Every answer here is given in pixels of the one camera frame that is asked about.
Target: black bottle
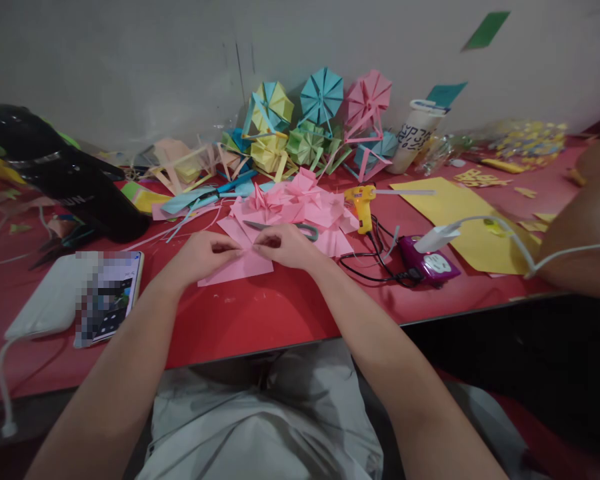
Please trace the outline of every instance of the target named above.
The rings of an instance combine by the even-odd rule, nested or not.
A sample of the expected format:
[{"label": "black bottle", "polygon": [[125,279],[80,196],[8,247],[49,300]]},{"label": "black bottle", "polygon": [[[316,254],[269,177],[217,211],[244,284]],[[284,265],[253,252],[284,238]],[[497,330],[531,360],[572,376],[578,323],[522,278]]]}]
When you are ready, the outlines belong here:
[{"label": "black bottle", "polygon": [[0,147],[23,180],[110,240],[130,242],[149,228],[112,182],[124,179],[122,170],[68,145],[28,109],[0,105]]}]

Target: scissors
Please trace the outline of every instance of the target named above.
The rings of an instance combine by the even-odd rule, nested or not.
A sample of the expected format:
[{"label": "scissors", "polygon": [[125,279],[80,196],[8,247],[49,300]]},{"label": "scissors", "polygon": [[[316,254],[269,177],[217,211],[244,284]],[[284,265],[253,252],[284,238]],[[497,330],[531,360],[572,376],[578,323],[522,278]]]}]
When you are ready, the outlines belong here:
[{"label": "scissors", "polygon": [[[250,222],[247,220],[244,220],[243,223],[245,225],[248,225],[257,230],[264,230],[265,228],[271,226],[271,225],[264,225],[263,223]],[[311,235],[305,235],[305,237],[308,238],[309,240],[311,240],[312,242],[315,242],[316,240],[318,240],[318,229],[316,227],[314,227],[312,225],[307,225],[306,223],[294,223],[294,225],[296,227],[298,227],[299,229],[304,229],[304,230],[310,231]]]}]

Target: green paper on wall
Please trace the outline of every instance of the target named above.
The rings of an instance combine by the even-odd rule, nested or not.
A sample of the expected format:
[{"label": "green paper on wall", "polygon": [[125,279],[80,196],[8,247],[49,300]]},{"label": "green paper on wall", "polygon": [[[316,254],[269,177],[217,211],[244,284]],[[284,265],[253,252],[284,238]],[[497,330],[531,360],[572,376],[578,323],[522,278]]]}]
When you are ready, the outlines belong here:
[{"label": "green paper on wall", "polygon": [[431,89],[427,100],[434,101],[437,107],[449,108],[468,83],[469,82],[458,83],[457,85],[436,85]]},{"label": "green paper on wall", "polygon": [[467,42],[465,49],[471,50],[488,47],[510,13],[511,12],[508,11],[501,11],[488,14],[485,19],[482,20],[478,30],[473,33]]}]

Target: finger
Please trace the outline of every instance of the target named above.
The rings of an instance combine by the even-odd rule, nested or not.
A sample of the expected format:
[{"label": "finger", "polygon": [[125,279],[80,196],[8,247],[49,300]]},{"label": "finger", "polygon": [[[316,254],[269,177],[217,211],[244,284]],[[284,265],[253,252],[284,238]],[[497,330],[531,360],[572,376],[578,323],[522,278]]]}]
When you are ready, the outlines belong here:
[{"label": "finger", "polygon": [[274,225],[272,227],[267,227],[256,237],[254,243],[256,244],[264,244],[268,239],[276,238],[278,240],[282,240],[282,225]]},{"label": "finger", "polygon": [[213,259],[216,260],[218,267],[224,265],[225,263],[228,263],[232,260],[236,260],[238,258],[240,258],[240,256],[242,256],[243,251],[242,250],[225,250],[224,252],[220,252],[220,253],[214,253],[213,254]]},{"label": "finger", "polygon": [[211,244],[212,251],[223,251],[223,250],[242,250],[242,247],[238,242],[227,235],[221,233],[209,232],[209,243]]},{"label": "finger", "polygon": [[253,244],[253,249],[256,251],[256,253],[264,258],[266,258],[267,260],[274,260],[277,261],[276,258],[278,256],[278,249],[276,248],[271,248],[271,247],[267,247],[266,245],[260,245],[260,244]]}]

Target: phone screen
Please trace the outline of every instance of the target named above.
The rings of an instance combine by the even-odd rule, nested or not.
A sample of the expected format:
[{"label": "phone screen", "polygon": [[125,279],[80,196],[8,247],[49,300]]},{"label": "phone screen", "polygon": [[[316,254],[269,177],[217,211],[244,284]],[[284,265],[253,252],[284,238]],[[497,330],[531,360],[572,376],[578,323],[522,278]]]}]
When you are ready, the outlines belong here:
[{"label": "phone screen", "polygon": [[107,340],[120,328],[135,303],[142,264],[141,252],[111,252],[102,256],[89,283],[74,347],[88,347]]}]

